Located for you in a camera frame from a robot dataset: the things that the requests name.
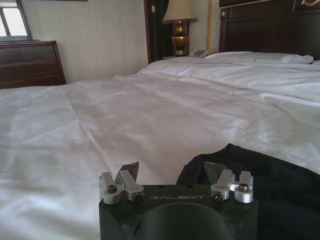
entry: pillow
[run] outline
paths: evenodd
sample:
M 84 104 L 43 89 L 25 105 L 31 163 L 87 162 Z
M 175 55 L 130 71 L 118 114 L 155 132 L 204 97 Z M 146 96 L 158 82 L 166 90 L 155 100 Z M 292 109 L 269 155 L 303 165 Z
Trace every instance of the pillow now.
M 313 56 L 287 53 L 267 53 L 252 51 L 227 51 L 206 56 L 205 59 L 220 59 L 264 64 L 311 64 Z

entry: white bedsheet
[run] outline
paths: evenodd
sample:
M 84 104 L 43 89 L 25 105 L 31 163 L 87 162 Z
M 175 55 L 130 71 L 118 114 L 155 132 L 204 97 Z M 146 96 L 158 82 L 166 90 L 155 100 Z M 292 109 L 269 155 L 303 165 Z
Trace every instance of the white bedsheet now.
M 0 240 L 99 239 L 102 172 L 174 184 L 228 143 L 320 173 L 320 66 L 177 58 L 0 91 Z

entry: black fabric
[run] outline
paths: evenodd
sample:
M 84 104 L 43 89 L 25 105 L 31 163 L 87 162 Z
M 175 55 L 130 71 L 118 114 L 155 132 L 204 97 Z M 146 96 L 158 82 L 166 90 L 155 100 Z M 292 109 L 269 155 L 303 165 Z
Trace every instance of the black fabric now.
M 251 172 L 259 202 L 259 240 L 320 240 L 320 175 L 228 144 L 216 153 L 196 156 L 184 166 L 177 184 L 209 184 L 205 161 L 224 164 L 236 180 L 241 171 Z

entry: wooden dresser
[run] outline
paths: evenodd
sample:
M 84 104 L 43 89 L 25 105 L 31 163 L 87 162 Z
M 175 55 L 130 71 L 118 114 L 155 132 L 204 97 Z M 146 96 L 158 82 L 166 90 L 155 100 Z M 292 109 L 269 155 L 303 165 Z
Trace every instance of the wooden dresser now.
M 0 89 L 63 84 L 56 41 L 0 43 Z

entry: doorframe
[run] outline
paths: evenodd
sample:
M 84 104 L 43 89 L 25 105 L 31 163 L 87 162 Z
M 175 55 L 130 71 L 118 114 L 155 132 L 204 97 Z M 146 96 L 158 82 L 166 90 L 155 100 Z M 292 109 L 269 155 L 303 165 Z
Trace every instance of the doorframe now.
M 149 6 L 148 6 L 148 0 L 144 1 L 144 20 L 145 20 L 145 35 L 146 35 L 146 49 L 147 49 L 147 55 L 148 55 L 148 64 L 152 62 L 152 53 L 151 53 L 151 39 L 150 39 L 150 28 L 149 28 Z

